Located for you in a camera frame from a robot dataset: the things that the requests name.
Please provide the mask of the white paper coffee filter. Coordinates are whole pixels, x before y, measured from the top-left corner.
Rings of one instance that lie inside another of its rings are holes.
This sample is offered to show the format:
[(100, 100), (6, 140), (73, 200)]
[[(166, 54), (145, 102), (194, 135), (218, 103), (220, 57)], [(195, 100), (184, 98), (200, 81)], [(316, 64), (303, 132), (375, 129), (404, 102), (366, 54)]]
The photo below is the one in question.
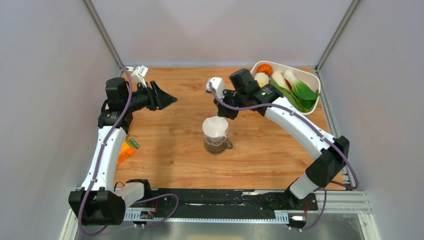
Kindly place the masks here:
[(202, 131), (209, 138), (220, 138), (228, 133), (229, 123), (224, 117), (208, 117), (202, 123)]

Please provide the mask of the clear glass dripper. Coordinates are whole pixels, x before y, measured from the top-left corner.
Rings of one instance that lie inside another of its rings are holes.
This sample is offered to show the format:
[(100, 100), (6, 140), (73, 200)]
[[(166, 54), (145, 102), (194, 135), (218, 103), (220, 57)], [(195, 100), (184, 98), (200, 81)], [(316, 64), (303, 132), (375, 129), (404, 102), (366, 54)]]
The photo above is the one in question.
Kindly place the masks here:
[(229, 136), (230, 136), (230, 133), (228, 131), (225, 132), (221, 136), (208, 136), (208, 135), (205, 135), (204, 142), (207, 145), (219, 146), (219, 145), (224, 144), (224, 145), (229, 146), (229, 148), (232, 148), (233, 147), (233, 143), (229, 139)]

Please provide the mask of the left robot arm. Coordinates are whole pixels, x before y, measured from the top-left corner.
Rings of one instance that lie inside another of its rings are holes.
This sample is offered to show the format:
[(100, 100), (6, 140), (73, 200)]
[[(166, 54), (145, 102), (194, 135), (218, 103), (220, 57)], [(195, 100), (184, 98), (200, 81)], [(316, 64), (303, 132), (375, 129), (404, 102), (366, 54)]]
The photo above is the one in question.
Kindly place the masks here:
[(127, 208), (134, 203), (147, 207), (153, 193), (146, 179), (129, 180), (114, 190), (114, 179), (121, 147), (127, 139), (133, 112), (163, 110), (177, 98), (163, 91), (155, 81), (137, 84), (136, 91), (122, 77), (106, 81), (107, 99), (98, 117), (97, 142), (92, 162), (79, 190), (71, 191), (68, 203), (81, 226), (120, 225)]

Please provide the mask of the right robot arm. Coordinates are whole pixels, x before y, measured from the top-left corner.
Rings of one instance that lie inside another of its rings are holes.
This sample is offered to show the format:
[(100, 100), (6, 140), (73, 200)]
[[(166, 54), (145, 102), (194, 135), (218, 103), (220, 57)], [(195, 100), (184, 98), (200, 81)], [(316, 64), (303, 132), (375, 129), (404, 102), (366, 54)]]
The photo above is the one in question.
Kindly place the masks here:
[(232, 73), (229, 79), (234, 90), (227, 89), (219, 77), (210, 78), (206, 84), (206, 91), (214, 96), (218, 116), (233, 120), (240, 111), (256, 111), (286, 130), (313, 158), (305, 172), (289, 185), (285, 195), (289, 208), (300, 208), (308, 194), (325, 188), (348, 165), (350, 142), (344, 136), (334, 137), (319, 129), (275, 86), (259, 86), (246, 68)]

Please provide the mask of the glass coffee server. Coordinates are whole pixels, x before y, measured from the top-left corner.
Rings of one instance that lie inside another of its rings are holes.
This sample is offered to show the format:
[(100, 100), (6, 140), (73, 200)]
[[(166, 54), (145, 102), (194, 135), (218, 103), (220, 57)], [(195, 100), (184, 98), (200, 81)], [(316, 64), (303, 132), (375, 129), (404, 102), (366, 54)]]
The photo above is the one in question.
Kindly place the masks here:
[(211, 153), (211, 154), (215, 154), (215, 155), (217, 155), (217, 154), (221, 154), (221, 153), (223, 153), (225, 150), (230, 150), (230, 149), (233, 149), (233, 147), (232, 148), (229, 148), (229, 146), (227, 146), (226, 144), (221, 144), (221, 145), (218, 145), (218, 146), (215, 146), (215, 145), (209, 145), (209, 144), (206, 144), (205, 142), (203, 142), (203, 145), (204, 145), (204, 148), (209, 152), (209, 153)]

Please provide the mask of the yellow toy cabbage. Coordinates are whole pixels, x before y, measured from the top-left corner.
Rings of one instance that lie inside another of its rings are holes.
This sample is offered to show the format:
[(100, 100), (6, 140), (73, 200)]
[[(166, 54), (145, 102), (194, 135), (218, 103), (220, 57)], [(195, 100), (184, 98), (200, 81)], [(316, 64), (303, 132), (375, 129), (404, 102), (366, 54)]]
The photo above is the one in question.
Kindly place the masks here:
[(257, 82), (258, 86), (262, 88), (269, 83), (269, 76), (264, 72), (257, 72), (254, 76), (254, 80)]

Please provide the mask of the orange toy pumpkin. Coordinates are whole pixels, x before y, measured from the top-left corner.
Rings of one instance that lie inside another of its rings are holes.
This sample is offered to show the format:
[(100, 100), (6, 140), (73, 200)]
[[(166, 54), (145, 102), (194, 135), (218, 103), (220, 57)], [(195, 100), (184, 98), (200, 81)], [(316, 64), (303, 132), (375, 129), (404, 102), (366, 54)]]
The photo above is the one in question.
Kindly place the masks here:
[(273, 68), (270, 64), (264, 63), (257, 67), (257, 73), (264, 73), (270, 77), (273, 73)]

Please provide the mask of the green toy leek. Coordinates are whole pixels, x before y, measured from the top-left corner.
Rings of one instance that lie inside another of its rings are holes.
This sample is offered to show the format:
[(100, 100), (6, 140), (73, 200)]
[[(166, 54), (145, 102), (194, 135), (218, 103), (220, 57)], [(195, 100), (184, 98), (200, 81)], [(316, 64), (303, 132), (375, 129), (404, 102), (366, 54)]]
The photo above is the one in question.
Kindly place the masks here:
[(300, 100), (292, 93), (290, 88), (288, 87), (283, 75), (279, 71), (274, 71), (271, 75), (271, 80), (269, 83), (274, 86), (277, 90), (279, 90), (284, 97), (288, 99), (288, 101), (300, 112), (307, 113), (308, 109), (301, 105)]

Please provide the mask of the red toy pepper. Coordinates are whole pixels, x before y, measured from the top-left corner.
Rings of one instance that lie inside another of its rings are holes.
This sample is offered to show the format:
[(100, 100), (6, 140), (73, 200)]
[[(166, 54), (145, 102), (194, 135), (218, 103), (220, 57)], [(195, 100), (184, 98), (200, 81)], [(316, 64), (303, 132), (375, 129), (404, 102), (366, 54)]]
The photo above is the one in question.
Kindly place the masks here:
[(290, 82), (288, 80), (286, 80), (286, 79), (284, 79), (284, 80), (285, 80), (286, 85), (288, 86), (289, 90), (291, 91), (292, 90), (292, 86), (291, 86)]

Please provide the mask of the green toy bok choy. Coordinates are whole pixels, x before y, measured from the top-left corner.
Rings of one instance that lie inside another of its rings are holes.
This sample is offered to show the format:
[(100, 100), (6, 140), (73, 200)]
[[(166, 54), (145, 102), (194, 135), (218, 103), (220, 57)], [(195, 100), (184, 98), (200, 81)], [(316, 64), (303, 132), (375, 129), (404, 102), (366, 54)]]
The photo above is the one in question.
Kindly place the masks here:
[(305, 84), (300, 78), (295, 75), (293, 70), (286, 70), (283, 73), (283, 77), (287, 80), (291, 86), (291, 91), (295, 97), (299, 100), (302, 107), (302, 111), (309, 112), (321, 95), (319, 89), (313, 91), (307, 84)]

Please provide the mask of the white vegetable tray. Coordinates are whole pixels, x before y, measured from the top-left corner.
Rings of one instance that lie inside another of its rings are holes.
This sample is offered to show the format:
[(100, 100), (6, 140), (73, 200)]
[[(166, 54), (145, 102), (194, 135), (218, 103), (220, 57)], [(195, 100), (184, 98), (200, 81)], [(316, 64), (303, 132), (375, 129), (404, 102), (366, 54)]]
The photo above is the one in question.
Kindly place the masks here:
[[(287, 65), (283, 65), (283, 64), (280, 64), (280, 63), (272, 62), (272, 61), (267, 61), (267, 60), (258, 61), (252, 67), (252, 69), (250, 70), (250, 73), (253, 77), (255, 77), (255, 75), (257, 73), (258, 66), (262, 65), (262, 64), (271, 65), (272, 68), (273, 68), (273, 71), (281, 72), (282, 75), (286, 70), (293, 70), (295, 75), (298, 78), (300, 78), (300, 80), (303, 81), (306, 85), (308, 85), (313, 91), (319, 90), (320, 93), (321, 93), (321, 82), (320, 82), (320, 80), (318, 79), (317, 76), (313, 75), (312, 73), (310, 73), (308, 71), (301, 70), (301, 69), (294, 68), (294, 67), (287, 66)], [(317, 102), (315, 103), (315, 105), (313, 106), (313, 108), (309, 112), (300, 112), (299, 110), (298, 111), (302, 115), (305, 115), (305, 116), (312, 114), (315, 111), (315, 109), (316, 109), (316, 107), (319, 103), (319, 100), (320, 100), (320, 96), (318, 97)]]

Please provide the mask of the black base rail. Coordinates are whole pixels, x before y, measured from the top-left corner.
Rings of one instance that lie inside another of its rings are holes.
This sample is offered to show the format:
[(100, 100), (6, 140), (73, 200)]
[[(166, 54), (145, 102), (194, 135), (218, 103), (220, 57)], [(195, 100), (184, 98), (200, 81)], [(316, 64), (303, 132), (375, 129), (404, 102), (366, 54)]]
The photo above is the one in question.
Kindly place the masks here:
[(288, 200), (283, 191), (253, 189), (155, 188), (150, 197), (126, 210), (124, 220), (158, 222), (168, 217), (175, 222), (287, 223), (286, 213), (317, 211), (317, 198)]

